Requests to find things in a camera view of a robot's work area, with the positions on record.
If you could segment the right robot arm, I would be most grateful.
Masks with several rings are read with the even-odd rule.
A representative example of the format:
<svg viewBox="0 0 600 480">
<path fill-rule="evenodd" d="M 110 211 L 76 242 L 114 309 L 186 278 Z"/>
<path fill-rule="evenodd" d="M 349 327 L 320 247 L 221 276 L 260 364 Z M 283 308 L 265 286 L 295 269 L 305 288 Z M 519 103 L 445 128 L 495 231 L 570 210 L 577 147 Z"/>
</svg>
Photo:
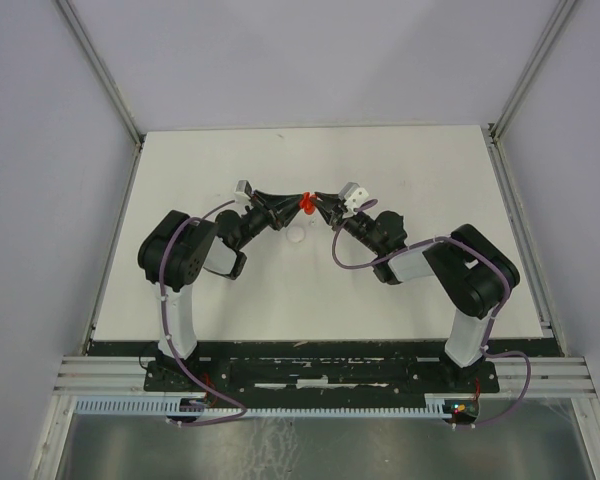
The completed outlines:
<svg viewBox="0 0 600 480">
<path fill-rule="evenodd" d="M 317 211 L 334 231 L 332 259 L 345 270 L 371 268 L 377 279 L 399 285 L 434 277 L 455 306 L 451 333 L 438 368 L 447 389 L 461 391 L 475 379 L 474 365 L 488 356 L 487 343 L 499 311 L 520 282 L 517 267 L 471 224 L 446 236 L 414 244 L 407 242 L 404 219 L 385 210 L 367 214 L 377 201 L 359 184 L 349 182 L 337 194 L 316 192 L 283 198 L 276 207 L 274 224 L 286 226 L 300 211 Z M 364 245 L 375 258 L 345 264 L 337 256 L 343 232 Z"/>
</svg>

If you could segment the orange round charging case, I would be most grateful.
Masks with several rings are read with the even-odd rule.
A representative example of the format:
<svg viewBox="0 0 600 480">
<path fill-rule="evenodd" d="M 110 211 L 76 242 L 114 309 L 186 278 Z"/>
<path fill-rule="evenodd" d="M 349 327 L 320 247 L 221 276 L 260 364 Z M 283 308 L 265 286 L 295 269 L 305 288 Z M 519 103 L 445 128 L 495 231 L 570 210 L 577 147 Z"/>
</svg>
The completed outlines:
<svg viewBox="0 0 600 480">
<path fill-rule="evenodd" d="M 316 210 L 316 206 L 314 205 L 313 199 L 315 198 L 314 194 L 311 194 L 310 192 L 305 192 L 302 195 L 302 199 L 299 202 L 299 207 L 307 214 L 307 215 L 312 215 L 315 210 Z"/>
</svg>

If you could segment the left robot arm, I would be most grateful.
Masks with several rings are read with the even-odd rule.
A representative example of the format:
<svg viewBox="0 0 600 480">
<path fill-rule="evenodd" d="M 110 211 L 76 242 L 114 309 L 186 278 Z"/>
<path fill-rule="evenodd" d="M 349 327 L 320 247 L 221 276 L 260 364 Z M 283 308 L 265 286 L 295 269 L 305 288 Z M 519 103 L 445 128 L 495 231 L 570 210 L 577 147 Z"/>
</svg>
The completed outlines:
<svg viewBox="0 0 600 480">
<path fill-rule="evenodd" d="M 247 261 L 243 248 L 267 229 L 288 227 L 310 197 L 308 192 L 269 194 L 243 185 L 236 193 L 245 203 L 243 212 L 232 210 L 230 201 L 201 218 L 171 210 L 142 242 L 137 262 L 159 302 L 158 358 L 168 364 L 167 379 L 178 389 L 192 389 L 201 378 L 200 364 L 190 359 L 198 344 L 194 281 L 202 271 L 237 279 Z"/>
</svg>

